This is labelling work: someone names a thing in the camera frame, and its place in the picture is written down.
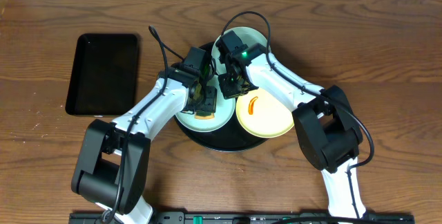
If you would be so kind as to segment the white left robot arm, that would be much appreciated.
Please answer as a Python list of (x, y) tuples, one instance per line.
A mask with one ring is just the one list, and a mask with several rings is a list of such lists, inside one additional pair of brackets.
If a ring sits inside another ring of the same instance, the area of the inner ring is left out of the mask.
[(192, 47), (179, 63), (158, 75), (151, 92), (112, 122), (94, 120), (86, 129), (71, 189), (104, 207), (98, 223), (148, 221), (142, 201), (151, 142), (177, 113), (215, 112), (217, 93), (210, 53)]

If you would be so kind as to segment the mint plate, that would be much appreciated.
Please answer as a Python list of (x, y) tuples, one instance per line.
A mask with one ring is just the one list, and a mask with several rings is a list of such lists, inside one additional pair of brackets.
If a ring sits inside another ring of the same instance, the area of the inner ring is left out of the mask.
[(235, 99), (224, 99), (220, 90), (218, 76), (215, 75), (208, 83), (208, 86), (214, 86), (217, 89), (217, 100), (215, 113), (211, 119), (197, 119), (195, 114), (179, 112), (175, 116), (180, 124), (186, 128), (197, 132), (210, 132), (223, 127), (232, 117), (236, 107)]
[[(227, 30), (224, 34), (234, 31), (239, 38), (241, 38), (242, 42), (247, 44), (248, 46), (252, 46), (256, 43), (262, 44), (265, 47), (267, 43), (267, 38), (261, 34), (258, 30), (249, 28), (249, 27), (235, 27)], [(226, 72), (226, 68), (224, 64), (220, 63), (220, 51), (216, 48), (215, 44), (213, 45), (211, 51), (212, 57), (216, 62), (216, 73), (219, 76), (222, 73)], [(266, 62), (266, 55), (260, 55), (257, 58), (251, 61), (251, 64), (247, 66), (247, 75), (249, 76), (251, 82), (258, 82), (260, 80), (264, 80), (268, 74), (272, 74), (273, 71), (269, 67)]]

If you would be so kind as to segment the orange green scrub sponge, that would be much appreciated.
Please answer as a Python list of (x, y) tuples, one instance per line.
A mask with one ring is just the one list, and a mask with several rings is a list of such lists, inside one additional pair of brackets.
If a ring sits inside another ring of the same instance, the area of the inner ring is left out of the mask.
[(209, 120), (215, 117), (215, 113), (206, 112), (206, 111), (198, 111), (195, 113), (195, 119), (199, 120)]

